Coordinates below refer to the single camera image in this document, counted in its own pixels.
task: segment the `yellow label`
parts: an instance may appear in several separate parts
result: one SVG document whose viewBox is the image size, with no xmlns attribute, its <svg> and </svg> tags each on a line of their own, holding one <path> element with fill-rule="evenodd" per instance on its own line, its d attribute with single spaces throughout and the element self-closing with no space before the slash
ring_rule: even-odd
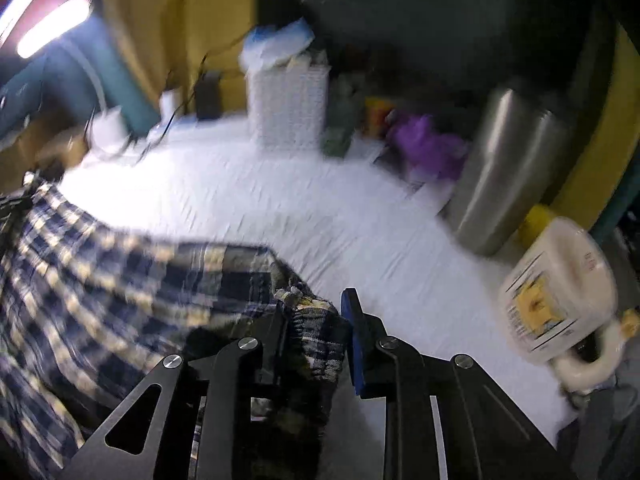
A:
<svg viewBox="0 0 640 480">
<path fill-rule="evenodd" d="M 544 273 L 522 285 L 514 299 L 523 325 L 536 337 L 564 321 L 553 295 L 548 290 Z"/>
<path fill-rule="evenodd" d="M 632 309 L 628 308 L 622 314 L 622 335 L 626 339 L 631 339 L 638 333 L 640 328 L 640 316 Z"/>
</svg>

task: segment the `purple cloth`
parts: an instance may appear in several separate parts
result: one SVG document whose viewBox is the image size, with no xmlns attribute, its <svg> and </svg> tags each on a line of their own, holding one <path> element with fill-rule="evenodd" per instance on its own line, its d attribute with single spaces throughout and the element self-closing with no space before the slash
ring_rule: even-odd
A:
<svg viewBox="0 0 640 480">
<path fill-rule="evenodd" d="M 468 143 L 456 134 L 438 133 L 431 116 L 400 118 L 387 139 L 407 161 L 425 173 L 437 178 L 459 179 Z"/>
</svg>

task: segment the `yellow curtain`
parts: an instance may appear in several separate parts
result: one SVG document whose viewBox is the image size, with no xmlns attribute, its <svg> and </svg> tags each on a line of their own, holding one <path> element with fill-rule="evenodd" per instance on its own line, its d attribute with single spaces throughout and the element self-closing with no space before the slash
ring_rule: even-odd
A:
<svg viewBox="0 0 640 480">
<path fill-rule="evenodd" d="M 155 104 L 173 70 L 185 96 L 200 61 L 250 30 L 255 0 L 103 0 L 105 18 L 118 49 L 143 91 Z M 238 72 L 238 44 L 207 59 L 223 70 L 224 110 L 246 107 L 244 78 Z"/>
</svg>

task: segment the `light fixture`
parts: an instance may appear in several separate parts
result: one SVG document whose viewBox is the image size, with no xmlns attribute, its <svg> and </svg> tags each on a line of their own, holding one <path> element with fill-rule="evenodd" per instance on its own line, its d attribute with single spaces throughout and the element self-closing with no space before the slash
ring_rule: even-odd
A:
<svg viewBox="0 0 640 480">
<path fill-rule="evenodd" d="M 84 22 L 91 14 L 91 0 L 67 0 L 44 17 L 18 42 L 20 57 L 33 56 L 50 41 Z"/>
<path fill-rule="evenodd" d="M 9 5 L 7 5 L 2 15 L 0 15 L 0 46 L 2 46 L 6 38 L 9 37 L 11 31 L 14 30 L 15 24 L 18 23 L 18 20 L 20 20 L 24 11 L 27 10 L 27 7 L 29 7 L 32 1 L 33 0 L 11 0 Z"/>
</svg>

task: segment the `white bedsheet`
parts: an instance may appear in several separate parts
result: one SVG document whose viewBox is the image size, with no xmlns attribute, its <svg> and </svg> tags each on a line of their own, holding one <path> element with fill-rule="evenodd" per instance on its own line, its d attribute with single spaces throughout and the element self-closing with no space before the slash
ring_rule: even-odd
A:
<svg viewBox="0 0 640 480">
<path fill-rule="evenodd" d="M 117 228 L 268 244 L 336 305 L 355 287 L 364 310 L 421 353 L 474 357 L 555 440 L 566 419 L 558 383 L 507 346 L 491 312 L 508 268 L 457 248 L 426 193 L 408 197 L 366 160 L 265 155 L 248 139 L 245 118 L 177 127 L 129 166 L 134 160 L 90 155 L 60 189 Z M 327 429 L 325 477 L 379 478 L 383 427 L 382 404 L 356 400 L 344 381 Z"/>
</svg>

